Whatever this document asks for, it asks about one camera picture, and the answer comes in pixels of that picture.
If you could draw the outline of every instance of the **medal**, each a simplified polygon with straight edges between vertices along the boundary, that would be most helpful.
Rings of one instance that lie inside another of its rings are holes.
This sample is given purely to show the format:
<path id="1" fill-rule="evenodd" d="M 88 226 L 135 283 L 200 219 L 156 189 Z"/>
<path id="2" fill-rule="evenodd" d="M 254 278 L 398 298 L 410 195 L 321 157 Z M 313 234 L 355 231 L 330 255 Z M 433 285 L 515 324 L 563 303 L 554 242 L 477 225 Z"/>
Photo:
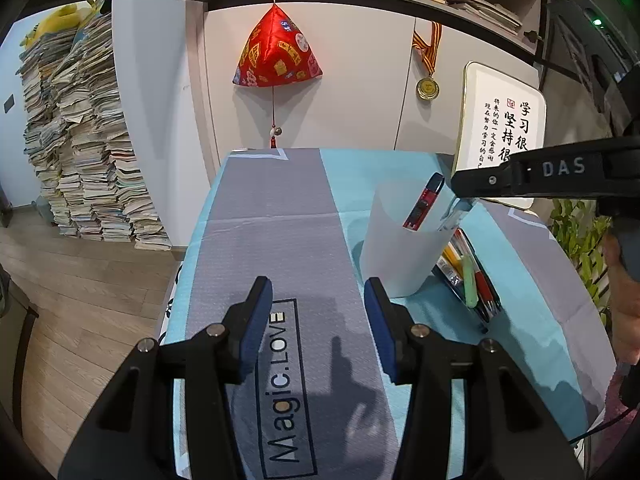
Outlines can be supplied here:
<path id="1" fill-rule="evenodd" d="M 414 31 L 414 40 L 412 47 L 420 51 L 422 62 L 427 69 L 427 77 L 423 77 L 415 86 L 415 93 L 424 101 L 432 101 L 440 93 L 440 87 L 433 78 L 433 72 L 436 69 L 436 56 L 438 55 L 438 46 L 442 37 L 442 25 L 431 22 L 431 45 L 427 45 L 420 35 Z"/>
<path id="2" fill-rule="evenodd" d="M 423 77 L 415 86 L 415 92 L 418 97 L 424 101 L 433 101 L 440 93 L 440 87 L 435 79 L 431 77 Z"/>

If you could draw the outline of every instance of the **white cup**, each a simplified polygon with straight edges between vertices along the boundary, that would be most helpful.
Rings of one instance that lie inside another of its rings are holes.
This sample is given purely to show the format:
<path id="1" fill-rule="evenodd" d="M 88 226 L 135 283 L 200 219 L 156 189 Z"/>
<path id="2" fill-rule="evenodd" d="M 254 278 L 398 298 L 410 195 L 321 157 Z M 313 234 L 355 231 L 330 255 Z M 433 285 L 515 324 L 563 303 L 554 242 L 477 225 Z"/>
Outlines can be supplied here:
<path id="1" fill-rule="evenodd" d="M 363 281 L 380 278 L 390 298 L 418 291 L 458 227 L 439 230 L 455 200 L 447 186 L 417 231 L 402 227 L 425 185 L 421 180 L 391 180 L 380 184 L 373 197 L 360 271 Z"/>

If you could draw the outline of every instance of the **metal screw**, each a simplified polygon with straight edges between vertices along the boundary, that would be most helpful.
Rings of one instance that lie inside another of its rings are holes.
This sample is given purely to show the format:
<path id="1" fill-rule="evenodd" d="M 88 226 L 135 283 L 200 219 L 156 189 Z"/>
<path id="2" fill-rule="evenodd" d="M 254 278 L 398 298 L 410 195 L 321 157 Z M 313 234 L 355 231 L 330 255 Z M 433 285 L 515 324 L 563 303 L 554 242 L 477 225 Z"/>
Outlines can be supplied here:
<path id="1" fill-rule="evenodd" d="M 494 354 L 498 351 L 496 348 L 496 342 L 493 339 L 482 339 L 480 346 L 487 350 L 489 353 Z"/>
<path id="2" fill-rule="evenodd" d="M 150 352 L 154 349 L 154 346 L 156 346 L 156 342 L 150 337 L 145 337 L 144 339 L 138 341 L 136 348 L 140 352 Z"/>
<path id="3" fill-rule="evenodd" d="M 220 323 L 213 323 L 207 326 L 207 335 L 211 337 L 220 337 L 225 333 L 225 326 Z"/>
<path id="4" fill-rule="evenodd" d="M 431 332 L 429 327 L 421 323 L 417 323 L 411 327 L 411 333 L 416 337 L 427 337 L 429 335 L 429 332 Z"/>

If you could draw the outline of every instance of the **gray and teal tablecloth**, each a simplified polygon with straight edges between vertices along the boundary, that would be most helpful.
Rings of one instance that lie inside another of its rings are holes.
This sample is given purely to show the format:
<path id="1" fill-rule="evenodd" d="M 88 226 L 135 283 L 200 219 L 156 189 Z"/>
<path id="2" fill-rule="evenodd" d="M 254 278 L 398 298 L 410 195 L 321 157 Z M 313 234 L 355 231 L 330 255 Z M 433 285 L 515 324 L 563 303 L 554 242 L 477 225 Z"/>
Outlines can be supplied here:
<path id="1" fill-rule="evenodd" d="M 186 253 L 166 342 L 219 322 L 256 276 L 273 282 L 257 367 L 228 388 L 247 478 L 391 478 L 410 389 L 381 373 L 358 260 L 377 184 L 427 182 L 435 171 L 449 172 L 441 156 L 414 152 L 300 148 L 226 159 Z M 509 351 L 565 435 L 577 436 L 603 408 L 615 368 L 580 278 L 535 216 L 482 202 L 462 226 L 504 306 L 489 336 Z M 396 301 L 444 337 L 482 338 L 476 320 L 433 276 Z M 188 476 L 180 383 L 175 391 L 177 470 Z M 273 395 L 282 391 L 288 393 Z M 453 400 L 450 478 L 463 465 L 457 381 Z"/>

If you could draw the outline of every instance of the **floor plank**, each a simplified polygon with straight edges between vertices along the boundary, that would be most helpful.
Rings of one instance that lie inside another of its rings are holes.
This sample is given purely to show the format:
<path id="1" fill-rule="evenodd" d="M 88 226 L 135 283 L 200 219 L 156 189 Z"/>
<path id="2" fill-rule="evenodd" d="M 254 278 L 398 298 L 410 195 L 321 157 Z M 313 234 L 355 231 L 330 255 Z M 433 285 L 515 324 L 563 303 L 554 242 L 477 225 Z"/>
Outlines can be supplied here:
<path id="1" fill-rule="evenodd" d="M 114 370 L 137 341 L 156 335 L 177 263 L 133 244 L 63 237 L 34 210 L 20 210 L 0 228 L 0 264 L 39 311 L 25 361 L 22 426 L 27 445 L 56 476 Z"/>

